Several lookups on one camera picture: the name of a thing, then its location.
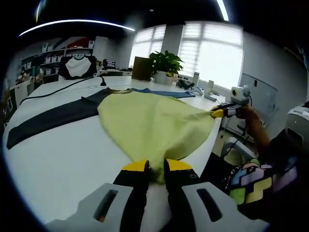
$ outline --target white pot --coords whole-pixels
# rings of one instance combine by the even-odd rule
[[[164,84],[164,85],[172,85],[173,78],[167,76],[166,72],[158,71],[154,75],[154,82],[159,83],[159,84]]]

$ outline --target whiteboard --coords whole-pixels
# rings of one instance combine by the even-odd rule
[[[252,107],[257,111],[260,118],[267,122],[273,113],[277,110],[276,100],[278,90],[263,81],[260,81],[248,74],[243,73],[240,86],[248,85]]]

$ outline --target window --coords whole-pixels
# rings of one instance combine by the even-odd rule
[[[179,49],[184,61],[180,74],[212,80],[218,86],[237,86],[243,60],[243,30],[237,26],[212,23],[186,23]]]
[[[166,25],[141,30],[135,36],[129,67],[133,67],[135,57],[149,57],[152,52],[161,51]]]

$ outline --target green leaves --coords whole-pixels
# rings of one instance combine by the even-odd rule
[[[169,72],[178,74],[178,71],[183,70],[180,62],[183,62],[178,56],[165,51],[164,54],[155,51],[149,55],[154,73],[157,71]]]

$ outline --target white table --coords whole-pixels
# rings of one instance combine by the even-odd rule
[[[127,76],[104,77],[112,89],[146,88],[183,92],[175,86],[132,80]],[[30,97],[53,92],[75,81],[59,81],[40,86]],[[4,132],[4,146],[11,128],[59,105],[90,96],[105,87],[96,77],[55,95],[24,101]],[[217,97],[224,102],[225,97]],[[200,109],[210,110],[217,102],[203,97],[180,99]],[[183,161],[198,175],[211,154],[221,119],[217,118],[208,139]],[[100,125],[98,116],[73,122],[28,138],[12,149],[5,148],[12,178],[34,215],[47,223],[66,219],[76,212],[78,202],[104,183],[112,183],[121,168],[131,162]],[[149,186],[141,231],[159,231],[170,219],[165,186]]]

